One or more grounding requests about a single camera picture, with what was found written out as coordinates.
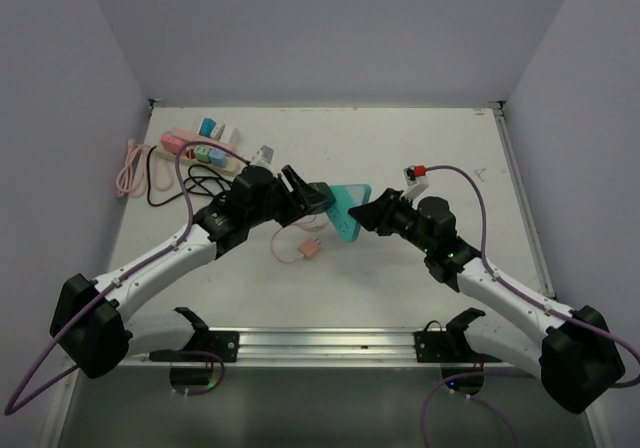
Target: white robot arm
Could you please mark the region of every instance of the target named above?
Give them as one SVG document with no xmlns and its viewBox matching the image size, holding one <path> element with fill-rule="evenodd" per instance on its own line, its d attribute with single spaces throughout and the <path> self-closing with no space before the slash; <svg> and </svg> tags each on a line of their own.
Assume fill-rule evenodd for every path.
<svg viewBox="0 0 640 448">
<path fill-rule="evenodd" d="M 69 279 L 51 335 L 56 336 L 92 299 L 106 292 L 59 341 L 89 378 L 109 372 L 125 356 L 160 350 L 206 351 L 211 345 L 208 327 L 190 310 L 176 308 L 152 317 L 135 313 L 184 274 L 244 242 L 252 227 L 269 220 L 287 226 L 326 211 L 335 201 L 326 185 L 307 185 L 290 167 L 282 171 L 291 189 L 267 167 L 248 166 L 224 199 L 215 199 L 193 217 L 192 225 L 140 259 L 91 281 L 82 275 Z M 608 331 L 602 316 L 588 306 L 573 310 L 500 272 L 458 236 L 455 216 L 445 200 L 427 197 L 413 208 L 414 199 L 428 186 L 425 174 L 424 167 L 409 167 L 407 190 L 387 189 L 377 200 L 351 208 L 349 214 L 368 231 L 408 240 L 424 252 L 425 264 L 437 281 L 493 312 L 467 310 L 435 340 L 426 330 L 418 333 L 423 338 L 416 346 L 445 355 L 491 355 L 539 378 L 567 410 L 584 411 L 622 377 L 624 365 L 612 341 L 550 315 L 575 318 Z M 150 257 L 154 261 L 137 268 Z M 127 273 L 131 275 L 121 280 Z M 505 283 L 513 290 L 505 289 Z"/>
<path fill-rule="evenodd" d="M 189 271 L 243 243 L 251 228 L 270 220 L 287 226 L 335 202 L 325 184 L 308 185 L 290 166 L 282 169 L 285 183 L 266 161 L 259 161 L 178 233 L 139 259 L 93 280 L 78 274 L 64 283 L 50 333 L 89 378 L 138 353 L 206 351 L 211 344 L 208 327 L 190 310 L 176 308 L 155 317 L 135 316 L 136 311 Z M 78 319 L 81 312 L 85 314 Z"/>
<path fill-rule="evenodd" d="M 468 176 L 455 167 L 431 169 L 436 168 Z M 414 196 L 406 194 L 427 171 L 423 166 L 407 168 L 409 190 L 389 188 L 377 200 L 351 208 L 349 214 L 367 231 L 397 234 L 409 241 L 425 254 L 425 265 L 437 281 L 494 312 L 467 310 L 451 320 L 442 334 L 427 330 L 414 334 L 416 345 L 444 355 L 499 358 L 539 378 L 555 401 L 581 413 L 625 372 L 612 339 L 597 334 L 598 330 L 608 334 L 604 318 L 589 306 L 574 310 L 544 297 L 502 273 L 458 236 L 456 218 L 446 200 L 426 197 L 414 208 Z M 419 184 L 427 185 L 426 180 Z M 482 200 L 481 209 L 484 221 Z"/>
</svg>

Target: white enclosure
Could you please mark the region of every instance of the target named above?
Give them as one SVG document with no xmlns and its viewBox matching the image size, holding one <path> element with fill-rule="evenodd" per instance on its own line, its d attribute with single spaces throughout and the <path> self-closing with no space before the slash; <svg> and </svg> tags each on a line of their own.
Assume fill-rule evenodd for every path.
<svg viewBox="0 0 640 448">
<path fill-rule="evenodd" d="M 639 345 L 639 12 L 640 0 L 0 0 L 0 397 L 49 339 L 61 282 L 110 263 L 124 211 L 114 179 L 127 138 L 143 138 L 149 98 L 168 107 L 506 101 L 555 292 L 596 307 Z M 394 160 L 410 145 L 394 146 Z M 60 360 L 61 351 L 34 381 Z M 601 446 L 634 446 L 639 399 L 635 389 L 602 396 Z M 45 394 L 2 418 L 4 444 L 35 446 L 50 403 Z"/>
</svg>

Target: plug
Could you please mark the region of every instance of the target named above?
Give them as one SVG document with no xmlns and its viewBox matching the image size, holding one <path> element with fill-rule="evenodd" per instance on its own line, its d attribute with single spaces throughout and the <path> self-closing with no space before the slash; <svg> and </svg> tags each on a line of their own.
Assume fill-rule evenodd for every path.
<svg viewBox="0 0 640 448">
<path fill-rule="evenodd" d="M 298 251 L 305 259 L 312 260 L 322 251 L 320 240 L 317 238 L 307 238 L 300 246 L 298 246 Z"/>
</svg>

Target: black arm mount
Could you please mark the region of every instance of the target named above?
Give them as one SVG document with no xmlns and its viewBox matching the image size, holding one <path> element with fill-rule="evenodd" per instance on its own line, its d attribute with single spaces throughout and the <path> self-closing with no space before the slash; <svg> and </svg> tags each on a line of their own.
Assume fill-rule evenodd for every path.
<svg viewBox="0 0 640 448">
<path fill-rule="evenodd" d="M 288 226 L 305 216 L 323 213 L 335 202 L 331 191 L 320 186 L 324 184 L 308 185 L 289 165 L 282 168 L 282 174 L 291 190 L 282 176 L 274 177 L 260 166 L 248 166 L 233 180 L 224 197 L 196 213 L 194 224 L 216 243 L 216 259 L 246 241 L 254 226 L 270 220 Z"/>
<path fill-rule="evenodd" d="M 457 235 L 456 218 L 446 200 L 426 197 L 415 209 L 401 194 L 389 188 L 377 200 L 351 208 L 349 215 L 367 231 L 380 236 L 397 234 L 409 241 L 425 253 L 429 273 L 440 283 L 459 291 L 458 273 L 480 257 L 480 252 Z M 590 306 L 573 311 L 572 316 L 609 331 L 604 317 Z M 461 356 L 470 351 L 464 330 L 473 319 L 458 327 L 455 333 L 442 334 L 437 343 L 441 350 L 438 358 Z M 613 341 L 568 322 L 558 329 L 550 328 L 547 333 L 539 359 L 541 381 L 551 397 L 566 410 L 583 412 L 624 375 L 625 368 Z M 422 360 L 420 358 L 418 355 L 418 361 L 425 361 L 427 356 L 423 353 Z"/>
<path fill-rule="evenodd" d="M 442 198 L 426 197 L 416 210 L 402 192 L 388 188 L 375 201 L 349 210 L 367 231 L 400 235 L 426 256 L 424 263 L 438 282 L 458 291 L 457 274 L 480 252 L 460 238 L 456 217 Z"/>
<path fill-rule="evenodd" d="M 322 213 L 335 202 L 324 183 L 310 186 L 290 166 L 285 166 L 282 174 L 290 188 L 281 175 L 274 176 L 263 167 L 247 166 L 227 193 L 195 214 L 194 224 L 207 231 L 209 239 L 216 243 L 216 258 L 244 242 L 254 226 L 270 220 L 287 226 L 304 216 Z M 81 274 L 69 278 L 60 292 L 49 330 L 51 336 L 98 294 L 94 283 Z M 196 330 L 194 336 L 201 336 L 201 332 Z M 89 378 L 97 378 L 126 356 L 131 336 L 125 330 L 117 303 L 101 300 L 65 334 L 60 346 Z"/>
</svg>

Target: black cable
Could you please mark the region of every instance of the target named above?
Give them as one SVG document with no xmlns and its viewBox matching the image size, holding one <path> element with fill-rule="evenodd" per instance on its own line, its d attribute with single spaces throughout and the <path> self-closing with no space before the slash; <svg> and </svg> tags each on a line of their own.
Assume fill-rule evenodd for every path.
<svg viewBox="0 0 640 448">
<path fill-rule="evenodd" d="M 160 206 L 167 205 L 172 201 L 177 200 L 178 198 L 181 198 L 183 194 L 182 192 L 177 193 L 158 203 L 151 201 L 151 153 L 155 149 L 156 146 L 151 147 L 151 149 L 147 152 L 147 159 L 145 161 L 147 165 L 147 203 L 154 208 L 158 208 Z M 197 169 L 208 171 L 210 175 L 195 175 L 194 171 Z M 224 193 L 231 188 L 231 182 L 229 180 L 223 178 L 219 173 L 217 173 L 207 165 L 193 164 L 187 169 L 187 174 L 188 176 L 187 178 L 185 178 L 184 182 L 185 187 L 187 188 L 187 192 L 190 195 L 206 196 L 208 198 L 215 199 L 222 197 Z M 220 188 L 221 192 L 215 194 L 211 190 L 209 190 L 209 188 L 204 185 L 204 183 L 208 181 L 215 182 L 218 185 L 218 188 Z"/>
<path fill-rule="evenodd" d="M 443 330 L 442 325 L 440 324 L 440 322 L 438 320 L 431 320 L 429 323 L 427 323 L 427 326 L 425 327 L 424 331 L 428 331 L 429 327 L 431 325 L 433 325 L 433 324 L 438 325 L 438 327 L 440 328 L 440 331 Z"/>
</svg>

